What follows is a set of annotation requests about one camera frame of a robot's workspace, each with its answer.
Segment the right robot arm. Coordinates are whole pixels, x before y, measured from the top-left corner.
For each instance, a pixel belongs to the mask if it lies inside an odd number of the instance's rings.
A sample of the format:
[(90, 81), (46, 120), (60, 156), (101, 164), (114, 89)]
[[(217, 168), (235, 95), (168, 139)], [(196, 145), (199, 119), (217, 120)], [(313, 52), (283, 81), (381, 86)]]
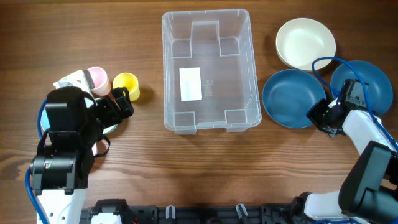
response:
[(339, 191), (305, 193), (289, 205), (288, 219), (313, 223), (397, 223), (397, 149), (371, 109), (367, 86), (347, 79), (332, 103), (322, 99), (307, 113), (318, 130), (348, 136), (359, 153)]

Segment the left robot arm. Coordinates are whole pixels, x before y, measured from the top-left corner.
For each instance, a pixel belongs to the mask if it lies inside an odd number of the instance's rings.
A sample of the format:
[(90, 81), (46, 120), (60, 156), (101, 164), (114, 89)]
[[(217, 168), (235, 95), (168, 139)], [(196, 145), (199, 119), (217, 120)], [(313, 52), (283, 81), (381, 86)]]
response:
[(134, 113), (126, 87), (95, 100), (75, 86), (51, 91), (45, 110), (50, 127), (44, 131), (25, 175), (25, 186), (38, 223), (79, 223), (88, 176), (99, 157), (97, 142), (110, 142), (104, 129)]

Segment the cream bowl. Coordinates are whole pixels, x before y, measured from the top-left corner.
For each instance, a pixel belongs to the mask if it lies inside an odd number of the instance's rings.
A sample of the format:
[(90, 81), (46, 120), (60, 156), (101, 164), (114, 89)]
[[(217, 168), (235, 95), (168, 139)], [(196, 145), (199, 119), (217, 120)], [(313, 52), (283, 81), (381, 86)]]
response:
[(331, 31), (309, 18), (296, 18), (278, 30), (275, 46), (280, 60), (290, 68), (311, 71), (321, 57), (334, 57), (336, 41)]

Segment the yellow cup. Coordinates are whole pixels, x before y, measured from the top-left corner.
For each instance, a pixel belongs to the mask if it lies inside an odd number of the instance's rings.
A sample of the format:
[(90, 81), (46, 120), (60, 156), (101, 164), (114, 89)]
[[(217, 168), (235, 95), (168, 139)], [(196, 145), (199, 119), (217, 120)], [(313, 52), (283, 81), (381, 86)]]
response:
[(126, 87), (129, 92), (130, 101), (136, 101), (140, 97), (139, 81), (131, 73), (120, 73), (114, 78), (112, 85), (113, 88)]

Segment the pink small bowl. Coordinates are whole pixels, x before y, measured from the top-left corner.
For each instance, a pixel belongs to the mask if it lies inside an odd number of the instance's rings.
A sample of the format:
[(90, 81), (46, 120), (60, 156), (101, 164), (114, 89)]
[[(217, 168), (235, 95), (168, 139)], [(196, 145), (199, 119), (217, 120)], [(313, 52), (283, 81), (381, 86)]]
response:
[(97, 148), (96, 143), (94, 143), (94, 145), (93, 145), (93, 147), (91, 148), (91, 150), (92, 150), (92, 152), (93, 152), (93, 155), (95, 156), (95, 155), (97, 154), (97, 152), (98, 152), (98, 148)]

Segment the dark blue bowl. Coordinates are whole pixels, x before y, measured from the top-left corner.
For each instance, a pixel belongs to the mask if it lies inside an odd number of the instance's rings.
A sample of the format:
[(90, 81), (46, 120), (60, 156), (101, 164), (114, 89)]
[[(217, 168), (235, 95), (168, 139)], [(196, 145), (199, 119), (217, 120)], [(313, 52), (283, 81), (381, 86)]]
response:
[(296, 69), (273, 74), (262, 91), (262, 103), (271, 119), (294, 129), (311, 126), (307, 112), (325, 98), (321, 83), (313, 75)]
[[(361, 78), (368, 84), (368, 94), (372, 110), (382, 116), (390, 108), (393, 101), (393, 91), (387, 75), (377, 66), (361, 61), (352, 60), (349, 63), (357, 69)], [(332, 74), (330, 85), (341, 90), (346, 79), (354, 79), (356, 75), (344, 64), (341, 64)]]

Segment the pink cup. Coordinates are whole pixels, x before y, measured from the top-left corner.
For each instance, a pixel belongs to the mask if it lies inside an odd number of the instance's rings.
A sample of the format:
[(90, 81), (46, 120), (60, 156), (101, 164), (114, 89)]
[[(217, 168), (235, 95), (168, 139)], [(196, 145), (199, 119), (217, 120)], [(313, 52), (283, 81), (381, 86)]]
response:
[(111, 91), (111, 83), (106, 71), (101, 67), (91, 67), (88, 71), (95, 86), (91, 92), (98, 96), (109, 94)]

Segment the light blue small bowl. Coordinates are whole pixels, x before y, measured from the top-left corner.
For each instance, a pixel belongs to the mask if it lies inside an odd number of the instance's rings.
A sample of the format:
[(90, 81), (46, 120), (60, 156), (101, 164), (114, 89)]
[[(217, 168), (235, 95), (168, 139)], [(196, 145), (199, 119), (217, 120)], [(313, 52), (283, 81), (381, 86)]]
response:
[(41, 119), (40, 119), (40, 127), (41, 127), (42, 131), (45, 131), (50, 127), (46, 109), (43, 109)]

